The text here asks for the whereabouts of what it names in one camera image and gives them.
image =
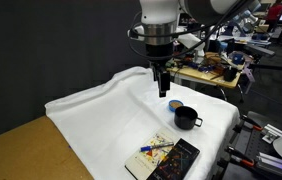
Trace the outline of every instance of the pen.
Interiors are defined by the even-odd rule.
[[[157,144],[157,145],[153,145],[153,146],[144,146],[144,147],[141,147],[140,151],[141,152],[143,152],[143,151],[150,151],[151,149],[157,149],[157,148],[173,146],[173,145],[174,145],[173,142],[167,142],[167,143]]]

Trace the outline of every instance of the cup handle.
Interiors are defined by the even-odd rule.
[[[195,121],[195,125],[201,127],[203,120],[201,118],[197,118],[197,120],[200,120],[200,124],[197,124],[197,121]]]

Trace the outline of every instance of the red shirt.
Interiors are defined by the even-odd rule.
[[[282,4],[270,7],[267,20],[277,20],[281,12],[282,12]]]

